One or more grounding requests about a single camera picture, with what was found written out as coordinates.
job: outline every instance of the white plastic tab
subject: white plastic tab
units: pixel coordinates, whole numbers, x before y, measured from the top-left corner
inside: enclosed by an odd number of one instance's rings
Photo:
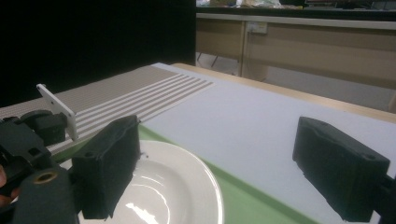
[[[38,84],[38,91],[43,96],[44,100],[49,105],[53,114],[63,113],[67,117],[66,131],[73,141],[78,139],[76,129],[76,113],[67,107],[61,100],[59,100],[54,94],[52,94],[43,84]]]

